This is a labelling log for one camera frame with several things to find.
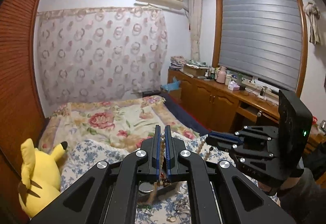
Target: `black ear tip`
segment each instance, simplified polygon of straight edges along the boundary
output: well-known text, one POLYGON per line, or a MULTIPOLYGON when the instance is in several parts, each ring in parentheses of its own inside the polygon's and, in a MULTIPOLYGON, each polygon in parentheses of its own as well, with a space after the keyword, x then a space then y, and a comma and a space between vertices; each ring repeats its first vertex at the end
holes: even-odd
POLYGON ((62 145, 63 149, 66 150, 67 147, 68 147, 68 142, 67 141, 63 141, 63 142, 61 142, 61 145, 62 145))

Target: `beige curtain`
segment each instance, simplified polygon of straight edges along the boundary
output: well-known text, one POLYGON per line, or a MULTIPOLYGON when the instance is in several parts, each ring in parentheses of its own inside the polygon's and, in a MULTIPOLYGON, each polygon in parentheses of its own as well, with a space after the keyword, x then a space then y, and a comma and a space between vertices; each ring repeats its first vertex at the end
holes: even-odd
POLYGON ((160 89, 167 52, 161 10, 49 11, 40 13, 38 32, 42 88, 50 105, 160 89))
POLYGON ((322 43, 321 34, 317 21, 320 19, 320 11, 314 0, 308 0, 308 4, 304 6, 304 11, 310 20, 310 38, 309 42, 317 45, 322 43))
POLYGON ((191 59, 200 61, 199 39, 202 27, 202 0, 189 0, 191 59))

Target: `plush toy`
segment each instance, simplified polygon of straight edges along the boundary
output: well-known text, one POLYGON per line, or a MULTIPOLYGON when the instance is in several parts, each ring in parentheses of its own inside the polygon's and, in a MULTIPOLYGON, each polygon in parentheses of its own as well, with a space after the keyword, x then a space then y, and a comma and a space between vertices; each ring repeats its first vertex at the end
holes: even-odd
POLYGON ((31 139, 21 145, 22 181, 18 185, 18 198, 30 218, 59 196, 61 176, 56 162, 66 152, 67 146, 64 141, 48 155, 34 148, 31 139))

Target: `gray roller blind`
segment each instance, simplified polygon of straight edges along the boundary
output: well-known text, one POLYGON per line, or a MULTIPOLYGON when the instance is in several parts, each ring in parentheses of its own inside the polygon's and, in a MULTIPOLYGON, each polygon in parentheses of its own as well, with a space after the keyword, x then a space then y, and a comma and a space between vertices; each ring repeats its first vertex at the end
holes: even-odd
POLYGON ((296 90, 301 49, 297 0, 223 0, 219 65, 296 90))

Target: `floral bedspread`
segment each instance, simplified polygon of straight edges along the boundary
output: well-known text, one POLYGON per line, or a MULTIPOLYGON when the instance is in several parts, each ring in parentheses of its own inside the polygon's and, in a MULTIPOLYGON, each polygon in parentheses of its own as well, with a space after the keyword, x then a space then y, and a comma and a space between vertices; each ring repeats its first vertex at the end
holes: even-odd
POLYGON ((170 125, 172 131, 188 139, 199 136, 172 115, 164 98, 155 95, 127 101, 64 104, 52 115, 39 149, 49 153, 67 141, 68 150, 72 150, 79 142, 92 139, 132 152, 154 135, 157 124, 170 125))
MULTIPOLYGON (((200 139, 190 140, 177 133, 172 133, 172 136, 184 140, 186 149, 196 151, 200 143, 200 139)), ((210 146, 204 144, 200 155, 203 157, 210 146)), ((87 172, 94 164, 101 160, 107 160, 109 163, 122 160, 128 152, 123 149, 116 149, 103 143, 98 143, 92 140, 86 140, 77 144, 76 148, 70 153, 69 159, 66 162, 62 177, 61 191, 66 190, 79 177, 87 172)), ((217 163, 219 160, 228 160, 234 165, 229 155, 214 148, 208 161, 217 163)), ((165 195, 156 197, 152 205, 138 205, 136 209, 136 224, 168 224, 169 217, 175 217, 174 223, 190 224, 189 200, 187 194, 186 182, 183 182, 179 192, 175 190, 166 193, 165 195), (176 211, 177 207, 183 208, 181 211, 176 211)))

